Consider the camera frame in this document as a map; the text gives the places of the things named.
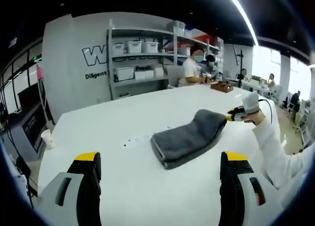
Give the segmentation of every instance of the folded towel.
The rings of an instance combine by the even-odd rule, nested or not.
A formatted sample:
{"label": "folded towel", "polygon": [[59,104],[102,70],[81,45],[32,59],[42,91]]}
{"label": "folded towel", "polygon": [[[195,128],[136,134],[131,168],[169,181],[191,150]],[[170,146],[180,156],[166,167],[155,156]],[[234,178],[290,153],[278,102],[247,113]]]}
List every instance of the folded towel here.
{"label": "folded towel", "polygon": [[201,109],[191,123],[154,134],[153,152],[165,169],[176,168],[214,147],[225,124],[224,115]]}

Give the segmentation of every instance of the office room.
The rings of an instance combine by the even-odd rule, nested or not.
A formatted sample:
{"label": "office room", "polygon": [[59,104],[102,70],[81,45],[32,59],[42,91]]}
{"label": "office room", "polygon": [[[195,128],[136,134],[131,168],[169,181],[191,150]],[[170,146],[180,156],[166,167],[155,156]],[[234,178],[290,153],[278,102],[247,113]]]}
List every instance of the office room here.
{"label": "office room", "polygon": [[296,221],[315,151],[307,0],[109,1],[21,1],[24,14],[3,18],[11,214],[71,226]]}

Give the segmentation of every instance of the ceiling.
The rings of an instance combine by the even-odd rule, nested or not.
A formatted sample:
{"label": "ceiling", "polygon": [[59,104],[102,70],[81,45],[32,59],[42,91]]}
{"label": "ceiling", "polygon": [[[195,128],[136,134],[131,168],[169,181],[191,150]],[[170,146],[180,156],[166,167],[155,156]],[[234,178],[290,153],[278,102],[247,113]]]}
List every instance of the ceiling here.
{"label": "ceiling", "polygon": [[[311,51],[312,37],[308,34],[315,32],[315,16],[307,7],[310,1],[239,0],[257,36],[290,45],[306,55]],[[0,68],[27,44],[43,36],[47,22],[66,14],[77,17],[112,11],[146,13],[183,21],[218,35],[228,43],[253,44],[247,25],[231,0],[8,0],[0,9],[4,25],[0,36]],[[15,36],[17,43],[8,48]],[[284,46],[266,41],[259,41],[259,44],[307,62]]]}

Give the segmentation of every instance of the shelving unit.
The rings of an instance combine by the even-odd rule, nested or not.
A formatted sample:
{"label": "shelving unit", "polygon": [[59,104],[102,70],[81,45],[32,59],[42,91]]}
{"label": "shelving unit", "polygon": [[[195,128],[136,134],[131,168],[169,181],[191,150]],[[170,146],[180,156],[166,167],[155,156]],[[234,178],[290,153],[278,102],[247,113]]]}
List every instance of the shelving unit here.
{"label": "shelving unit", "polygon": [[[174,53],[161,53],[161,46],[159,48],[159,53],[139,53],[139,54],[122,54],[122,55],[113,55],[113,38],[114,37],[150,37],[150,38],[157,38],[159,45],[163,45],[163,40],[168,39],[172,40],[174,44]],[[114,58],[127,58],[127,57],[157,57],[158,59],[162,59],[163,57],[172,57],[174,61],[174,65],[177,65],[178,58],[187,58],[186,55],[179,55],[177,53],[177,42],[184,42],[187,44],[199,44],[200,46],[206,48],[206,54],[208,55],[211,51],[217,52],[220,49],[216,46],[210,45],[209,40],[207,43],[198,41],[193,38],[176,35],[175,33],[162,31],[162,30],[155,30],[155,29],[140,29],[140,28],[114,28],[112,26],[112,22],[110,21],[110,27],[107,30],[107,51],[108,51],[108,79],[110,84],[111,96],[112,99],[117,99],[116,89],[117,87],[144,83],[144,82],[152,82],[152,81],[159,81],[159,80],[167,80],[167,76],[164,77],[154,77],[151,79],[143,79],[143,80],[125,80],[121,82],[114,82],[114,68],[113,68],[113,59]]]}

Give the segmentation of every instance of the person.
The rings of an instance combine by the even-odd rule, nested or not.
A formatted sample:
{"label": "person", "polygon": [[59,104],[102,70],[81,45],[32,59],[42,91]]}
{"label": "person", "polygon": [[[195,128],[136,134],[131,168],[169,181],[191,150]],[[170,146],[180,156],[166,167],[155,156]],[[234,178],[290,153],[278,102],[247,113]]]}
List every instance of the person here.
{"label": "person", "polygon": [[298,91],[297,93],[294,93],[290,100],[289,107],[293,108],[293,112],[292,112],[293,120],[295,120],[295,115],[300,110],[300,94],[301,94],[300,91]]}
{"label": "person", "polygon": [[298,193],[312,165],[315,143],[301,153],[288,156],[281,146],[280,137],[262,111],[246,116],[243,121],[255,123],[253,132],[262,152],[263,167],[280,194],[282,206],[287,207]]}
{"label": "person", "polygon": [[184,77],[179,80],[179,87],[188,86],[199,83],[206,83],[206,77],[200,77],[200,68],[196,62],[201,62],[205,58],[203,48],[194,45],[190,48],[190,57],[183,63]]}
{"label": "person", "polygon": [[242,72],[237,75],[239,88],[242,86],[242,80],[248,81],[248,78],[246,75],[247,75],[247,69],[246,68],[242,69]]}
{"label": "person", "polygon": [[276,83],[274,80],[275,80],[274,74],[270,73],[269,79],[268,79],[268,88],[273,93],[276,91]]}
{"label": "person", "polygon": [[3,103],[0,103],[0,124],[1,129],[4,129],[8,123],[9,114],[8,111],[4,108]]}

